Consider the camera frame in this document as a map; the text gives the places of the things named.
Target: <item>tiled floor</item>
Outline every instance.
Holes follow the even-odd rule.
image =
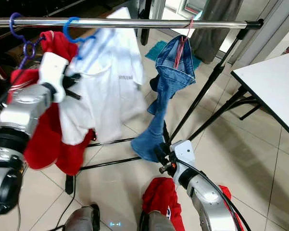
[[[157,72],[155,63],[144,55],[157,41],[169,39],[167,35],[151,30],[148,45],[140,45],[148,80],[155,77]],[[166,115],[170,133],[204,85],[216,62],[201,64],[196,70],[197,83],[179,91],[170,101]],[[229,75],[229,70],[227,66],[179,132],[176,141],[187,138],[235,92],[238,84]],[[148,104],[156,98],[148,82],[142,91]],[[240,121],[238,116],[250,108],[244,105],[224,113],[193,140],[196,166],[214,182],[230,188],[234,204],[252,230],[289,231],[289,134],[261,110]],[[123,128],[124,137],[137,136],[150,120],[151,115],[144,113],[129,121]],[[85,155],[85,165],[135,156],[129,142],[89,148]],[[95,201],[101,207],[102,231],[136,231],[141,196],[152,178],[160,175],[158,166],[140,160],[79,173],[75,200],[61,223],[75,209]],[[20,198],[21,231],[46,231],[56,225],[71,200],[64,192],[64,180],[64,174],[55,166],[26,172]],[[200,231],[199,216],[186,191],[178,187],[177,194],[185,229]],[[122,227],[110,228],[110,222],[121,222]],[[15,231],[16,227],[16,209],[0,217],[0,231]]]

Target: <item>white table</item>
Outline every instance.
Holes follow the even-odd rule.
[[[289,132],[289,54],[231,72],[241,84],[235,93],[190,138],[196,137],[223,112],[244,103],[260,103]],[[249,92],[252,96],[240,100]]]

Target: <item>red cloth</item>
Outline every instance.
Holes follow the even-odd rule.
[[[180,215],[181,205],[177,203],[175,184],[171,178],[154,178],[146,189],[142,200],[142,209],[145,213],[148,214],[153,210],[160,211],[165,216],[170,213],[170,220],[175,230],[185,231]]]
[[[219,185],[219,187],[221,188],[222,192],[226,195],[226,197],[227,197],[229,200],[231,200],[232,194],[231,194],[229,188],[228,188],[227,186],[223,186],[223,185]],[[239,218],[239,216],[237,215],[237,213],[235,213],[235,216],[236,216],[236,218],[237,218],[237,221],[239,222],[240,229],[241,229],[242,231],[244,231],[244,227],[242,226],[241,221],[240,221],[240,218]]]
[[[68,61],[76,55],[77,45],[68,42],[62,32],[42,32],[46,40],[41,41],[43,51],[53,52]],[[11,82],[15,80],[22,70],[12,72]],[[13,91],[36,83],[38,80],[37,69],[27,69],[15,82],[9,91],[8,102],[12,100]],[[90,130],[82,143],[67,145],[61,142],[62,131],[59,119],[59,107],[53,103],[50,108],[39,118],[38,126],[32,139],[29,141],[24,156],[28,165],[33,169],[42,169],[56,163],[64,173],[75,175],[82,163],[83,153],[92,137]]]

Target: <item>clothes rack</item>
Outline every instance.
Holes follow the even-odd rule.
[[[53,26],[63,26],[68,21],[68,18],[55,18],[55,17],[18,17],[14,20],[15,27],[53,27]],[[0,18],[0,27],[9,26],[9,18]],[[249,30],[260,29],[264,21],[262,19],[258,21],[243,21],[243,22],[209,22],[209,21],[194,21],[191,25],[191,28],[197,29],[214,29],[214,28],[225,28],[225,29],[240,29],[240,32],[236,36],[236,39],[233,41],[232,45],[225,53],[222,60],[215,66],[213,72],[210,74],[207,82],[203,86],[202,90],[199,92],[198,96],[195,98],[190,108],[187,110],[186,114],[179,122],[177,128],[171,136],[166,128],[166,123],[164,122],[163,127],[163,136],[167,145],[171,145],[171,141],[176,136],[176,134],[183,127],[186,120],[189,118],[193,110],[196,108],[200,100],[206,94],[210,86],[215,82],[217,77],[222,73],[226,63],[229,58],[235,52],[241,41],[244,39]],[[189,28],[189,20],[150,20],[150,19],[99,19],[99,18],[80,18],[78,21],[72,21],[70,27],[85,27],[85,28],[95,28],[95,27],[119,27],[119,28]],[[192,140],[196,137],[193,134],[189,140]],[[116,140],[110,143],[119,143],[130,141],[133,138]],[[102,145],[101,143],[89,144],[88,147]],[[128,159],[122,159],[117,161],[111,161],[107,163],[101,163],[92,166],[85,166],[80,169],[86,170],[101,166],[114,165],[119,163],[124,163],[128,161],[139,160],[140,157],[132,157]],[[65,191],[68,194],[71,194],[70,186],[73,186],[73,177],[66,176],[66,189]]]

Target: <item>robotic arm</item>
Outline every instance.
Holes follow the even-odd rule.
[[[50,84],[31,85],[18,93],[0,114],[0,214],[9,212],[18,203],[23,153],[54,93]]]
[[[163,151],[155,150],[158,160],[163,164],[159,171],[160,173],[167,171],[175,184],[182,185],[187,190],[187,195],[199,213],[202,230],[237,231],[235,215],[232,215],[229,206],[226,205],[221,191],[201,175],[204,173],[199,174],[183,164],[187,163],[194,167],[195,155],[191,142],[182,140],[170,145],[169,148],[165,144],[161,147]]]
[[[31,85],[16,95],[0,114],[0,215],[18,203],[25,167],[23,153],[38,125],[38,119],[52,102],[65,95],[80,97],[67,90],[79,76],[64,75],[68,61],[46,52],[39,69],[39,84]]]

